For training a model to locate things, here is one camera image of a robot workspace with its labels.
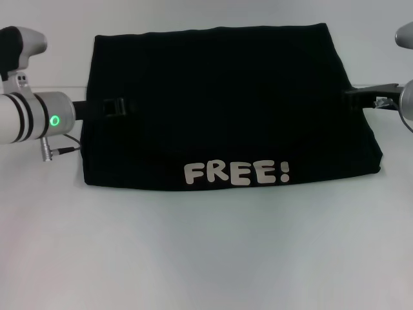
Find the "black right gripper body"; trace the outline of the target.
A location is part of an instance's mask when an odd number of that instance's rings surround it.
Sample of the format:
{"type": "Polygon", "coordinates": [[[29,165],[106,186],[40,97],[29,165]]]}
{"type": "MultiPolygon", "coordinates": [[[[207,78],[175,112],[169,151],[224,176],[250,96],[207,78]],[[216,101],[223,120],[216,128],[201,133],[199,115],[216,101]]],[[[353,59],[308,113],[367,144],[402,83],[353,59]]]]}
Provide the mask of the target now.
{"type": "Polygon", "coordinates": [[[358,88],[356,93],[362,95],[363,108],[395,110],[396,108],[390,102],[398,106],[402,90],[402,86],[399,86],[397,83],[391,83],[358,88]]]}

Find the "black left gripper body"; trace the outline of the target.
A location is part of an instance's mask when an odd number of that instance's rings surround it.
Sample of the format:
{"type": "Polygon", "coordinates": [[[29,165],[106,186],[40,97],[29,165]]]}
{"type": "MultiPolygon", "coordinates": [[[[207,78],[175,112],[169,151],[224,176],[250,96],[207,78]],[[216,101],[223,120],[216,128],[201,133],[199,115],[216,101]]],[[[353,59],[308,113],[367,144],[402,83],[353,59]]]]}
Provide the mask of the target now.
{"type": "Polygon", "coordinates": [[[101,101],[74,101],[76,120],[94,121],[105,117],[101,101]]]}

